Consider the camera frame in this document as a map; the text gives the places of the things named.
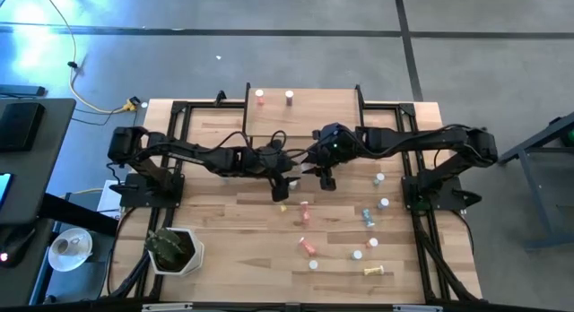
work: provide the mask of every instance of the yellow object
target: yellow object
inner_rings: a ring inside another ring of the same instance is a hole
[[[365,274],[365,276],[382,275],[383,273],[385,273],[385,270],[383,269],[383,265],[381,265],[381,266],[375,267],[375,268],[365,268],[363,270],[363,273]]]
[[[122,111],[135,111],[137,106],[130,100],[126,100],[126,105],[122,106]]]

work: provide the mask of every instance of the plant pot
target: plant pot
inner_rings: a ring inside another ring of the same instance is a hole
[[[148,250],[147,253],[152,259],[152,266],[155,273],[158,275],[183,276],[201,268],[202,264],[204,263],[204,244],[201,241],[199,241],[199,239],[197,239],[196,234],[193,231],[185,228],[167,228],[167,229],[175,232],[180,237],[188,238],[190,240],[191,246],[193,246],[194,253],[193,255],[191,255],[187,263],[181,267],[180,270],[170,271],[162,267],[161,261],[157,259],[154,253]]]

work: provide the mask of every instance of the white pot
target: white pot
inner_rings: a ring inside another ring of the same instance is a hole
[[[187,274],[201,268],[201,265],[204,263],[204,244],[201,241],[199,241],[199,239],[197,239],[196,234],[193,231],[191,231],[189,229],[185,229],[185,228],[170,228],[170,227],[168,227],[167,230],[171,230],[174,232],[186,232],[187,234],[189,234],[189,237],[191,238],[191,243],[193,244],[194,248],[196,249],[196,252],[194,253],[193,256],[191,256],[191,259],[181,269],[181,271],[179,271],[179,272],[165,272],[165,271],[162,271],[160,268],[158,268],[158,266],[155,262],[154,254],[148,250],[147,253],[150,256],[150,258],[152,259],[152,266],[153,266],[153,270],[155,271],[155,273],[158,275],[183,276],[183,275],[187,275]]]

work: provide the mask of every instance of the wooden table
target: wooden table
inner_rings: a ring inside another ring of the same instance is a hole
[[[292,108],[285,108],[285,89],[263,89],[265,105],[256,103],[251,89],[246,132],[254,146],[267,143],[277,129],[287,132],[286,148],[312,143],[313,129],[338,121],[351,129],[359,124],[355,90],[293,90]],[[173,100],[150,100],[144,126],[166,133]],[[439,106],[414,103],[421,130],[442,126]],[[364,113],[366,126],[396,129],[393,114],[382,110]],[[188,141],[215,146],[229,133],[241,130],[242,109],[194,109]],[[238,136],[225,146],[242,145]],[[434,152],[425,152],[432,167]],[[448,152],[439,154],[439,162]],[[381,186],[372,184],[384,172]],[[410,214],[404,209],[399,179],[404,174],[399,155],[382,160],[358,159],[334,170],[337,190],[320,190],[318,178],[305,176],[284,203],[281,212],[271,201],[268,181],[231,178],[225,181],[201,166],[183,166],[186,187],[174,227],[194,230],[205,245],[203,268],[183,278],[166,277],[161,300],[307,303],[417,303],[423,302],[421,276]],[[385,211],[377,209],[381,197],[390,200]],[[300,201],[309,201],[311,222],[300,222]],[[376,226],[367,229],[361,210],[370,208]],[[142,254],[150,211],[136,210],[126,221],[117,242],[112,270],[116,288]],[[457,277],[480,297],[473,255],[465,225],[452,212],[437,212],[443,255]],[[310,271],[309,257],[298,246],[305,237],[317,248],[318,269]],[[377,238],[379,246],[365,247]],[[363,259],[351,260],[360,249]],[[365,267],[384,265],[382,276],[363,276]],[[430,263],[435,293],[437,274]],[[153,271],[148,274],[147,290]]]

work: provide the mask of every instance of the yellow cable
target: yellow cable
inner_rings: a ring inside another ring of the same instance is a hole
[[[66,28],[68,29],[68,31],[70,32],[70,36],[72,36],[72,42],[74,43],[74,58],[72,59],[72,61],[75,63],[75,59],[76,59],[76,55],[77,55],[77,47],[75,44],[75,37],[74,34],[72,33],[72,29],[70,28],[70,25],[68,24],[68,21],[65,19],[64,15],[60,12],[60,10],[57,8],[56,4],[54,4],[54,2],[52,0],[48,0],[52,6],[54,6],[54,9],[56,9],[56,12],[58,14],[60,14],[60,17],[62,18],[62,21],[64,21]],[[84,98],[82,98],[80,96],[80,94],[74,89],[74,82],[75,82],[75,78],[77,77],[77,74],[74,75],[74,69],[70,66],[70,81],[69,86],[70,86],[70,91],[72,91],[72,93],[74,94],[74,96],[81,101],[84,105],[92,108],[93,110],[100,112],[102,114],[118,114],[121,112],[126,111],[126,108],[129,107],[129,105],[125,105],[123,108],[119,108],[116,110],[104,110],[104,109],[100,109],[97,108],[96,106],[92,105],[90,102],[86,101]]]
[[[103,190],[104,190],[103,188],[97,187],[97,188],[91,188],[91,189],[86,189],[86,190],[82,190],[82,191],[72,192],[72,195],[85,195],[85,194],[89,194],[89,193],[100,192]]]

